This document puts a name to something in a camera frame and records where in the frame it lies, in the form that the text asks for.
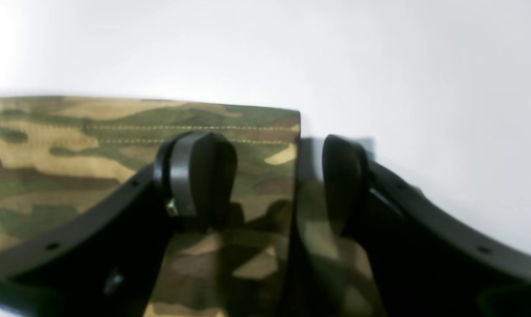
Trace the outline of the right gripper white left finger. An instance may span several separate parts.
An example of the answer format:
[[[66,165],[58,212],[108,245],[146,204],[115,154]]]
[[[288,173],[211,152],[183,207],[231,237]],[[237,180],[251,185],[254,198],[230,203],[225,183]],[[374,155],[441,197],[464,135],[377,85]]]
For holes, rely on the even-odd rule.
[[[173,235],[225,221],[236,168],[221,134],[167,139],[153,164],[98,205],[0,251],[0,315],[142,316]]]

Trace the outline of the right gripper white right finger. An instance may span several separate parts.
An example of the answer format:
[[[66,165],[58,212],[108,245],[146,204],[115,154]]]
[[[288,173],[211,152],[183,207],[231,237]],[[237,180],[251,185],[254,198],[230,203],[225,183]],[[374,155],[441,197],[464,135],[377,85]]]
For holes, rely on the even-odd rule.
[[[531,317],[531,255],[447,214],[365,143],[300,141],[287,315]]]

